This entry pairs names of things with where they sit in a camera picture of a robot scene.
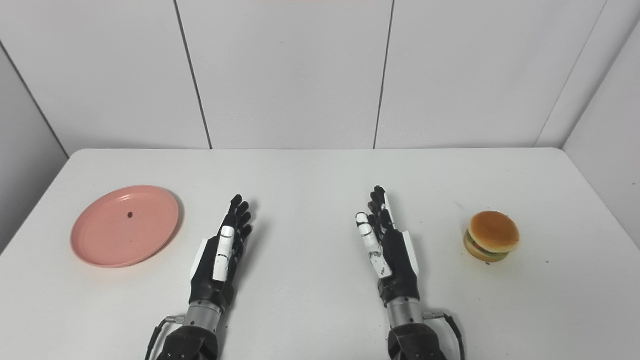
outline wire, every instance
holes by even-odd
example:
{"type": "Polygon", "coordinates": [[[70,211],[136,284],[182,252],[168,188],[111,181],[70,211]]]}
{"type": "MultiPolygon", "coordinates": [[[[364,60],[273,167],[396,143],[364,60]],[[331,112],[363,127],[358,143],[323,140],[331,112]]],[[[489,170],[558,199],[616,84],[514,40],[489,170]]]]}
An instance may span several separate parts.
{"type": "Polygon", "coordinates": [[[453,330],[453,333],[458,339],[458,347],[460,348],[460,360],[466,360],[467,357],[465,356],[465,345],[462,343],[462,332],[460,332],[460,328],[458,328],[458,325],[456,324],[456,321],[453,320],[452,316],[444,314],[444,320],[447,321],[449,327],[451,328],[451,330],[453,330]]]}
{"type": "Polygon", "coordinates": [[[163,319],[160,322],[160,325],[156,326],[156,328],[154,329],[154,333],[151,335],[151,340],[149,341],[149,346],[147,346],[147,355],[145,356],[145,360],[149,360],[149,358],[151,357],[151,351],[153,351],[154,347],[156,346],[156,341],[158,340],[158,336],[160,336],[160,333],[162,332],[162,328],[165,324],[166,324],[166,319],[163,319]]]}

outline toy hamburger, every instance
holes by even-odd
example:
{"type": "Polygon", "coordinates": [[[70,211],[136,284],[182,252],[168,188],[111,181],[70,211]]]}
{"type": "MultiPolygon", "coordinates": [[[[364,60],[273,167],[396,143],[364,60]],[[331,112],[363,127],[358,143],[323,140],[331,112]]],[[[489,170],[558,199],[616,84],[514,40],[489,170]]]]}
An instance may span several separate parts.
{"type": "Polygon", "coordinates": [[[514,251],[520,234],[507,215],[497,211],[483,211],[471,218],[464,244],[475,258],[494,263],[514,251]]]}

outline tabletop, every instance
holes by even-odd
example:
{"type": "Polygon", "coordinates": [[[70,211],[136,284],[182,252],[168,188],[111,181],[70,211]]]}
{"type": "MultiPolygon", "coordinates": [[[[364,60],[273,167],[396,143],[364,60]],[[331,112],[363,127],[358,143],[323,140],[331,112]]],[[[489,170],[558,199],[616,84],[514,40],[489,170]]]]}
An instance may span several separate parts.
{"type": "MultiPolygon", "coordinates": [[[[455,316],[468,359],[640,354],[640,251],[559,150],[83,150],[0,256],[2,358],[143,359],[158,322],[186,312],[200,242],[240,193],[255,229],[219,326],[221,358],[386,359],[387,315],[355,225],[377,184],[411,232],[422,304],[455,316]],[[76,218],[136,184],[179,200],[171,242],[126,268],[77,259],[76,218]],[[491,265],[462,243],[487,209],[521,236],[491,265]]],[[[446,324],[429,324],[457,359],[446,324]]]]}

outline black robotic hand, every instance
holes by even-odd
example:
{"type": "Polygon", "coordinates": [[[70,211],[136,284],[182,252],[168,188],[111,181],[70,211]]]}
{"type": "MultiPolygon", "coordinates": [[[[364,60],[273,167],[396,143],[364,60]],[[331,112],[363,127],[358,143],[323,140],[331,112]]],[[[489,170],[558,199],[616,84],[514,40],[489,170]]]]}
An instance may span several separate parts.
{"type": "Polygon", "coordinates": [[[191,270],[189,303],[208,301],[225,309],[233,301],[233,280],[238,263],[244,254],[244,241],[253,227],[249,203],[236,195],[231,200],[218,234],[202,242],[191,270]]]}
{"type": "Polygon", "coordinates": [[[165,322],[184,323],[166,337],[158,360],[216,360],[216,328],[225,309],[231,305],[233,280],[244,254],[244,243],[252,231],[249,204],[240,195],[231,200],[228,214],[218,234],[203,240],[191,269],[191,296],[187,315],[169,316],[156,327],[148,346],[149,359],[165,322]]]}
{"type": "Polygon", "coordinates": [[[398,297],[420,300],[418,264],[408,231],[396,229],[389,199],[381,186],[371,193],[371,214],[358,213],[356,223],[378,273],[380,298],[387,304],[398,297]]]}
{"type": "Polygon", "coordinates": [[[385,190],[376,186],[369,203],[371,214],[356,214],[369,259],[378,277],[378,291],[389,317],[388,352],[392,360],[446,360],[436,332],[423,320],[445,318],[460,344],[460,330],[444,313],[423,313],[418,291],[418,264],[409,232],[396,229],[385,190]]]}

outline bottom bun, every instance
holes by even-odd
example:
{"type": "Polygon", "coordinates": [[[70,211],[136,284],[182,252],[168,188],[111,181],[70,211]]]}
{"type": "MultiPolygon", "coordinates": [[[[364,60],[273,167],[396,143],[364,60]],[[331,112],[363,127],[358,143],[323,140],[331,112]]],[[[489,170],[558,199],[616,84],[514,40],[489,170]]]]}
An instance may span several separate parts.
{"type": "Polygon", "coordinates": [[[467,248],[467,251],[469,251],[469,254],[473,255],[474,258],[485,261],[487,263],[495,263],[497,261],[500,261],[506,258],[507,255],[509,255],[508,252],[503,252],[502,254],[490,254],[490,255],[485,254],[484,252],[480,251],[479,249],[476,249],[476,247],[473,246],[473,244],[470,241],[469,233],[467,233],[467,235],[465,236],[464,243],[465,243],[465,248],[467,248]]]}

